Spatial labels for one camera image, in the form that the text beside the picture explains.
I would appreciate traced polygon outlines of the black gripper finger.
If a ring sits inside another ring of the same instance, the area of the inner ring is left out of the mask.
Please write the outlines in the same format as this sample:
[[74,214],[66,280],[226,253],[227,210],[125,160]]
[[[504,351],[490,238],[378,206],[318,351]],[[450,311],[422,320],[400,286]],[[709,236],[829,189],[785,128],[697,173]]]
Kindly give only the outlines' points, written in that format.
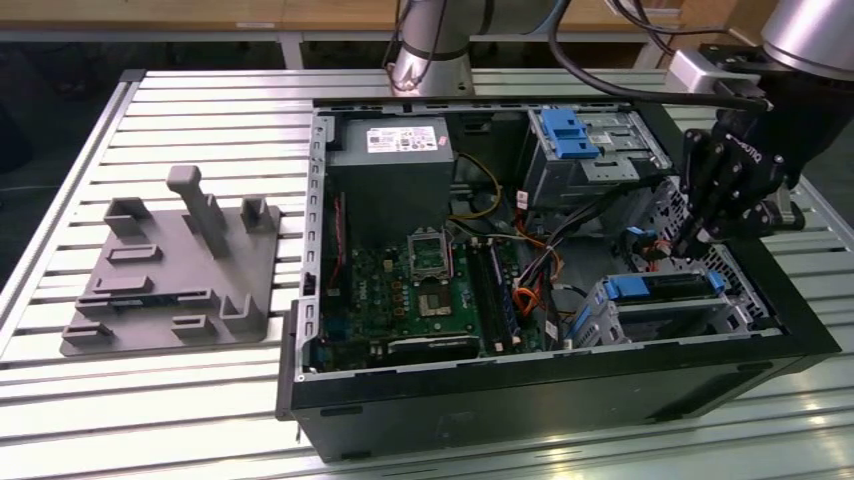
[[692,245],[689,258],[701,258],[709,250],[715,225],[732,200],[733,191],[744,173],[741,155],[724,142],[711,142],[704,163],[706,180],[702,202],[698,204],[698,232]]
[[704,130],[689,129],[684,136],[682,171],[680,174],[680,191],[685,197],[685,216],[673,241],[673,254],[690,256],[692,245],[698,232],[698,204],[702,202],[700,195],[704,193],[704,163],[706,160],[711,136]]

